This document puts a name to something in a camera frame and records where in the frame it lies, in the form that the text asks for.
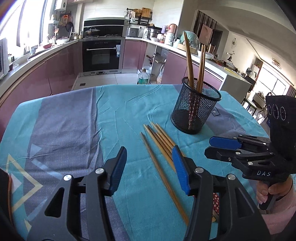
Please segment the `pink sleeve forearm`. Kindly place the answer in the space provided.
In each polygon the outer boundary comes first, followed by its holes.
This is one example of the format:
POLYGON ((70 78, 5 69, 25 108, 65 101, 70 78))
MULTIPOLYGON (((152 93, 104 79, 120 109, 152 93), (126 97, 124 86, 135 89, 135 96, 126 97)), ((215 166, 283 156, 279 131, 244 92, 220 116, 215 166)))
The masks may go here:
POLYGON ((295 190, 292 186, 287 195, 277 196, 273 207, 262 214, 271 235, 281 233, 295 213, 295 190))

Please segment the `person's right hand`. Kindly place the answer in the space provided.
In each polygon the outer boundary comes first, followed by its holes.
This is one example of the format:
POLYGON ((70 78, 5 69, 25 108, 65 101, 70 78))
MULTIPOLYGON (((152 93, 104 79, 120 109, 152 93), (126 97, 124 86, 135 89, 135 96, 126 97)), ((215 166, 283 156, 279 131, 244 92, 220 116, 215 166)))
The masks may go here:
POLYGON ((283 197, 288 194, 293 186, 293 180, 289 176, 285 182, 271 185, 270 187, 262 181, 258 181, 256 185, 256 199, 259 204, 267 201, 268 195, 277 195, 283 197))

